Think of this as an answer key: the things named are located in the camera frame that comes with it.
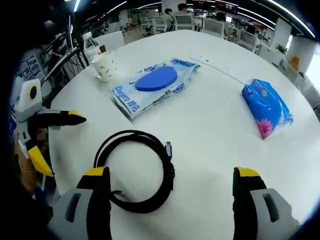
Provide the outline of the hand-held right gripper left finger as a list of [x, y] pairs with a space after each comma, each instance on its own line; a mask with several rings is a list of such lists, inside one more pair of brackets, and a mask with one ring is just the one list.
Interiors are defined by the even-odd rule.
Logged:
[[107, 166], [91, 168], [53, 206], [54, 240], [111, 240], [111, 183]]

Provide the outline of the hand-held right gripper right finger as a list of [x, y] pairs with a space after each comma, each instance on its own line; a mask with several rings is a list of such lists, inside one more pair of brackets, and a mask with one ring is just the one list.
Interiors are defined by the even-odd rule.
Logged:
[[290, 240], [299, 228], [291, 205], [253, 169], [234, 168], [232, 196], [234, 240]]

